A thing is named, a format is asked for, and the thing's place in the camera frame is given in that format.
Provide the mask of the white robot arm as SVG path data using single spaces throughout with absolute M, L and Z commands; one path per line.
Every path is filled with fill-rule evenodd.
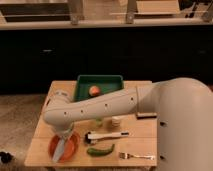
M 192 78 L 176 78 L 72 102 L 58 91 L 44 121 L 64 134 L 75 121 L 126 115 L 157 115 L 156 171 L 213 171 L 213 91 Z

